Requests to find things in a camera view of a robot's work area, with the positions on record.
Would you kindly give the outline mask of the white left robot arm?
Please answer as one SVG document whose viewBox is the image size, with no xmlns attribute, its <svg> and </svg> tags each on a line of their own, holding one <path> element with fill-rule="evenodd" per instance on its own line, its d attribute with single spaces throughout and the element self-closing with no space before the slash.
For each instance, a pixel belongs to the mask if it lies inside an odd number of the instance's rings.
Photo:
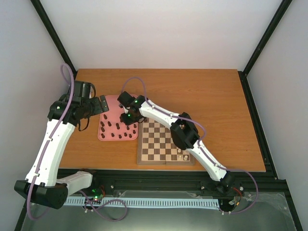
<svg viewBox="0 0 308 231">
<path fill-rule="evenodd" d="M 61 208 L 67 197 L 79 190 L 96 193 L 100 181 L 94 178 L 94 170 L 80 169 L 62 179 L 57 178 L 57 173 L 67 142 L 73 131 L 80 129 L 80 121 L 108 110 L 105 97 L 96 96 L 93 84 L 75 81 L 74 89 L 50 106 L 37 158 L 25 179 L 16 181 L 14 190 L 31 203 L 54 209 Z"/>
</svg>

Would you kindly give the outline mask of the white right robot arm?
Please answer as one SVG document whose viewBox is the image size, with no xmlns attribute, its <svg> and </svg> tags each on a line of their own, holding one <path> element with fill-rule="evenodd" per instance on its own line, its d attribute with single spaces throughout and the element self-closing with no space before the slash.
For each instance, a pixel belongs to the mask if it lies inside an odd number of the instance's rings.
<svg viewBox="0 0 308 231">
<path fill-rule="evenodd" d="M 117 100 L 124 108 L 120 118 L 127 126 L 146 118 L 162 124 L 170 130 L 176 147 L 188 151 L 206 169 L 210 178 L 217 183 L 218 194 L 226 196 L 233 191 L 235 176 L 206 148 L 196 127 L 199 123 L 193 121 L 188 113 L 171 112 L 145 96 L 135 98 L 126 91 L 121 92 Z"/>
</svg>

